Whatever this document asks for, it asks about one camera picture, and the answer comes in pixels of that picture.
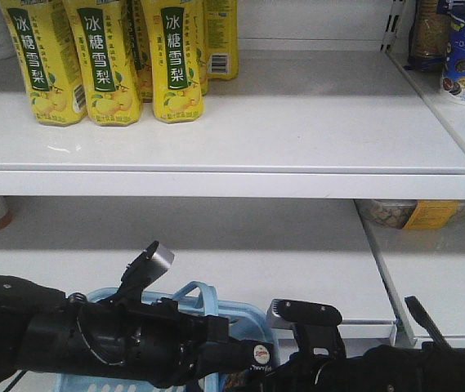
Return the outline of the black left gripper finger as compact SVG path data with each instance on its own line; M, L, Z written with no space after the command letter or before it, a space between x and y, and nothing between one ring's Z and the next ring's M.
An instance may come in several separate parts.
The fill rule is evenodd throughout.
M243 370L270 371L273 345L255 340L209 343L201 349L201 373L231 374Z

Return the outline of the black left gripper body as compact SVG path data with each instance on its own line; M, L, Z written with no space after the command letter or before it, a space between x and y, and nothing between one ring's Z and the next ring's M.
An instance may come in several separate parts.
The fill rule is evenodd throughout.
M163 298L152 304L86 302L75 316L66 371L81 376L184 385L222 371L229 345L227 318L181 312Z

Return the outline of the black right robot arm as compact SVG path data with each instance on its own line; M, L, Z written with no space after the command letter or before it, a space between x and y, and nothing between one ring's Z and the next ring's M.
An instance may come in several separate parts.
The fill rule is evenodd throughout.
M431 338L419 349L379 345L347 357L331 305L275 299L268 311L276 327L293 331L298 350L272 371L250 373L243 391L465 391L465 348L443 337L416 296L406 305Z

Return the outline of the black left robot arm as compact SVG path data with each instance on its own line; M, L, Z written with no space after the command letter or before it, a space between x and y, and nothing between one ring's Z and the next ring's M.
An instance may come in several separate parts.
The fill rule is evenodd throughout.
M269 341L236 338L227 317L163 297L99 301L0 275L0 382L18 371L145 381L159 388L274 366Z

